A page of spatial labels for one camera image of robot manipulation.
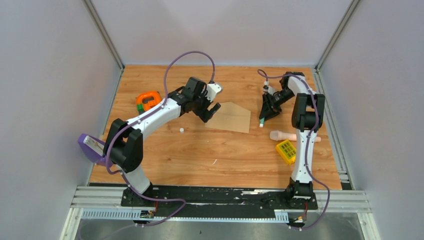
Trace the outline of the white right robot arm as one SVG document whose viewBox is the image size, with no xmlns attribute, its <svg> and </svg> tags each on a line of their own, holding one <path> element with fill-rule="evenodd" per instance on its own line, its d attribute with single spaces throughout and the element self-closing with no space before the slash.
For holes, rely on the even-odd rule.
<svg viewBox="0 0 424 240">
<path fill-rule="evenodd" d="M 323 125 L 326 98 L 316 93 L 306 82 L 301 72 L 286 72 L 278 76 L 281 90 L 272 91 L 271 79 L 264 70 L 258 74 L 265 78 L 262 107 L 259 114 L 261 123 L 278 116 L 282 112 L 282 104 L 291 98 L 295 99 L 291 116 L 291 125 L 296 130 L 296 156 L 292 175 L 285 190 L 286 204 L 298 209 L 310 200 L 313 193 L 311 164 L 317 132 Z"/>
</svg>

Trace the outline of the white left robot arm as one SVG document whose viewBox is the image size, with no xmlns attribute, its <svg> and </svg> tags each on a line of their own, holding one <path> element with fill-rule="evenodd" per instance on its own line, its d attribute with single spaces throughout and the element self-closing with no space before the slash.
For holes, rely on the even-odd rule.
<svg viewBox="0 0 424 240">
<path fill-rule="evenodd" d="M 223 87 L 216 82 L 190 77 L 186 85 L 168 93 L 152 109 L 128 120 L 117 118 L 112 122 L 103 147 L 105 165 L 118 167 L 140 206 L 149 206 L 153 201 L 153 193 L 148 189 L 151 181 L 141 165 L 144 141 L 160 127 L 189 112 L 207 123 L 221 107 L 219 103 L 211 104 L 222 91 Z"/>
</svg>

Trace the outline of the tan paper envelope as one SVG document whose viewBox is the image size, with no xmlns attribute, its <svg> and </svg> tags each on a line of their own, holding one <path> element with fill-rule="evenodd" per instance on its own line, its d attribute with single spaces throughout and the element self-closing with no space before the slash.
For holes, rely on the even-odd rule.
<svg viewBox="0 0 424 240">
<path fill-rule="evenodd" d="M 238 133 L 250 132 L 251 111 L 233 102 L 223 102 L 213 117 L 205 124 L 206 128 Z"/>
</svg>

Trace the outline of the white green glue stick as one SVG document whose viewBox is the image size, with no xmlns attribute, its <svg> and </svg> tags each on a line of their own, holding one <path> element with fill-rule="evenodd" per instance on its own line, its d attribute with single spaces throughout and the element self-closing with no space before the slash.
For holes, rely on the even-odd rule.
<svg viewBox="0 0 424 240">
<path fill-rule="evenodd" d="M 263 128 L 263 127 L 264 127 L 264 124 L 265 124 L 265 119 L 264 119 L 264 118 L 261 118 L 261 119 L 259 120 L 259 127 L 260 127 L 260 128 Z"/>
</svg>

